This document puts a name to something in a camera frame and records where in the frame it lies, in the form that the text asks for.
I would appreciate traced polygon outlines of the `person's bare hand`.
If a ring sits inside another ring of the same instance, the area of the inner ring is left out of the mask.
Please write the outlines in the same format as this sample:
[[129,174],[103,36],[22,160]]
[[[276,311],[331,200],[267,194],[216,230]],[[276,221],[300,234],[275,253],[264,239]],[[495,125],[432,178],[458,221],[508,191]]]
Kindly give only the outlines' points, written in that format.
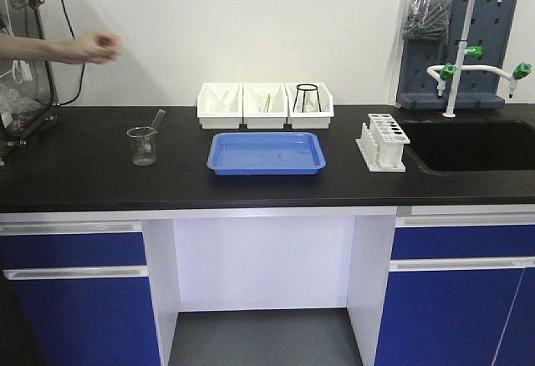
[[99,30],[89,31],[63,45],[64,64],[105,64],[120,54],[120,38]]

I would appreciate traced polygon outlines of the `person's bare forearm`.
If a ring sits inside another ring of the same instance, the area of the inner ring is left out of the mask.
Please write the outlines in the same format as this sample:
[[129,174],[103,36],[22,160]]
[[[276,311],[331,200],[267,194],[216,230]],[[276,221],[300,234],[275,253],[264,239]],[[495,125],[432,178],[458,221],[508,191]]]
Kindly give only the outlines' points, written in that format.
[[64,61],[64,46],[36,38],[1,35],[1,60]]

